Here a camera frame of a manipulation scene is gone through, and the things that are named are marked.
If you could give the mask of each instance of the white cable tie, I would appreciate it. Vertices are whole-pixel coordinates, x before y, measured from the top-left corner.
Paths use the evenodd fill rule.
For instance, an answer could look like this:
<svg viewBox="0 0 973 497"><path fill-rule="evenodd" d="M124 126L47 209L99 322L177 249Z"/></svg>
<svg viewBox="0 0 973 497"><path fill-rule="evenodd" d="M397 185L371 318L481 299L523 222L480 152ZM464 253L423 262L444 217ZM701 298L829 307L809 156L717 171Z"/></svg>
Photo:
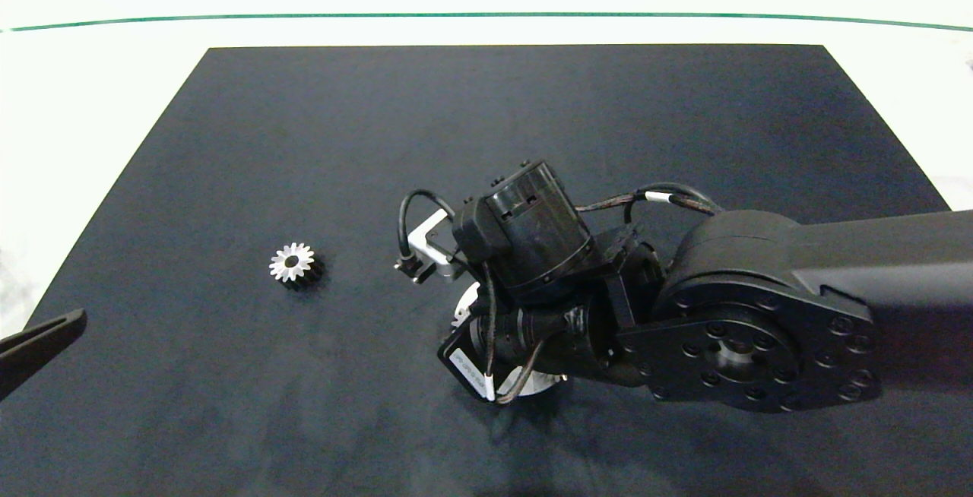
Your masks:
<svg viewBox="0 0 973 497"><path fill-rule="evenodd" d="M496 400L496 392L493 390L493 375L483 374L483 383L486 384L486 399L489 401Z"/></svg>
<svg viewBox="0 0 973 497"><path fill-rule="evenodd" d="M670 202L672 193L646 192L645 200L667 203Z"/></svg>

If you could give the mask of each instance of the metal gear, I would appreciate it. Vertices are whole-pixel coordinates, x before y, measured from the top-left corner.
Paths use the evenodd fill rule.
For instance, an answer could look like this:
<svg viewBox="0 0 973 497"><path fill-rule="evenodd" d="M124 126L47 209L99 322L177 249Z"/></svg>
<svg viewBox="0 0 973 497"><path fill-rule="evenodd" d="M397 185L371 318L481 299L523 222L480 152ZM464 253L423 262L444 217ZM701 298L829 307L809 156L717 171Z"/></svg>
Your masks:
<svg viewBox="0 0 973 497"><path fill-rule="evenodd" d="M284 245L271 258L271 276L286 288L301 290L324 274L324 265L314 251L303 243Z"/></svg>

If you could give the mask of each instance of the green line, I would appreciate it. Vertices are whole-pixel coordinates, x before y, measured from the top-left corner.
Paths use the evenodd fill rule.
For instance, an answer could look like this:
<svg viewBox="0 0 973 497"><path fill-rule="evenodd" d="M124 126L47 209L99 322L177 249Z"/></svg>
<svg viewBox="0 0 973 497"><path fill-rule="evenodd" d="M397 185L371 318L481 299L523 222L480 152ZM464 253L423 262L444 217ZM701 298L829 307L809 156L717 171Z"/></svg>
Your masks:
<svg viewBox="0 0 973 497"><path fill-rule="evenodd" d="M43 24L39 26L10 27L10 32L29 32L29 30L53 30L57 27L103 26L105 24L131 24L136 22L177 22L183 20L233 20L248 18L552 18L552 17L598 17L598 18L771 18L778 20L812 20L819 22L849 22L854 24L876 24L879 26L925 27L929 30L953 30L953 32L973 32L971 26L951 26L949 24L928 24L924 22L902 22L899 20L876 20L872 18L848 18L844 16L812 16L800 14L760 14L745 12L293 12L268 14L197 14L185 16L143 16L139 18L111 18L108 20L86 20L62 24Z"/></svg>

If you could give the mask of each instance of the black table mat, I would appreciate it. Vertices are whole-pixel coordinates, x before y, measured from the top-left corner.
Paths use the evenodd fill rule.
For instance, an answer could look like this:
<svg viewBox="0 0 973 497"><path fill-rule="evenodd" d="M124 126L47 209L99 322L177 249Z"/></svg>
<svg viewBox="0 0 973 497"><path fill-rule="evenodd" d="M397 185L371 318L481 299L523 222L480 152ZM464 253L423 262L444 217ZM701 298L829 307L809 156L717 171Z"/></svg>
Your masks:
<svg viewBox="0 0 973 497"><path fill-rule="evenodd" d="M801 223L946 209L819 46L213 49L34 314L90 323L0 404L0 493L966 494L958 385L785 415L583 380L472 400L435 358L465 283L392 270L396 210L525 158L576 204L674 179ZM664 255L698 221L639 210ZM292 241L323 286L268 276Z"/></svg>

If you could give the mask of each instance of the white label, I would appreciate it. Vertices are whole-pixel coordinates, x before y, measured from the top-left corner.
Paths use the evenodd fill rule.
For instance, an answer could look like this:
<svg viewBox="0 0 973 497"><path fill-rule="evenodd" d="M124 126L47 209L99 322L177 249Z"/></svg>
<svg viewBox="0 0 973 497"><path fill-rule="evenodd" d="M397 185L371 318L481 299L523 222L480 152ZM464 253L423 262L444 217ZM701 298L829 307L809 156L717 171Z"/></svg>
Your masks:
<svg viewBox="0 0 973 497"><path fill-rule="evenodd" d="M487 397L487 384L483 381L483 373L480 373L475 363L471 361L470 357L466 356L462 349L456 349L456 351L449 353L449 362L456 366L456 369L470 382L470 385L473 385L473 389L476 389L481 397Z"/></svg>

